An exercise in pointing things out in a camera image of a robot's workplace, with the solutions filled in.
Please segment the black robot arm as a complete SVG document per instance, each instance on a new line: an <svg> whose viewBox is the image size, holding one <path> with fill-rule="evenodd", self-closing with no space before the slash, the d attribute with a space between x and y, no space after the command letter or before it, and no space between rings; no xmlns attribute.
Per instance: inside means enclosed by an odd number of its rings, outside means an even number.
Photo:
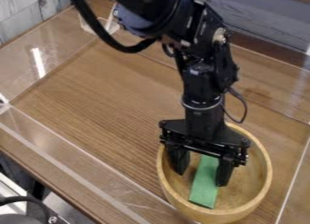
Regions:
<svg viewBox="0 0 310 224"><path fill-rule="evenodd" d="M208 155L219 160L215 185L223 187L232 170L247 163L251 146L224 121L226 94L239 79L239 67L223 19L200 0L112 1L124 30L156 39L163 49L174 50L186 117L159 122L174 171L186 171L191 152Z"/></svg>

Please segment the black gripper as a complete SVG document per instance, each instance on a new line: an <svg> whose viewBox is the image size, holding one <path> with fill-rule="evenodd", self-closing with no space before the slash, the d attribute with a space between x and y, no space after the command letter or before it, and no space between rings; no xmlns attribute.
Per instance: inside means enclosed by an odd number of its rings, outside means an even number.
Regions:
<svg viewBox="0 0 310 224"><path fill-rule="evenodd" d="M187 133L184 120L163 120L160 142L167 148L174 171L183 175L190 164L190 151L208 155L219 160L215 173L215 185L224 187L228 183L234 166L244 165L248 158L250 138L224 124L210 140Z"/></svg>

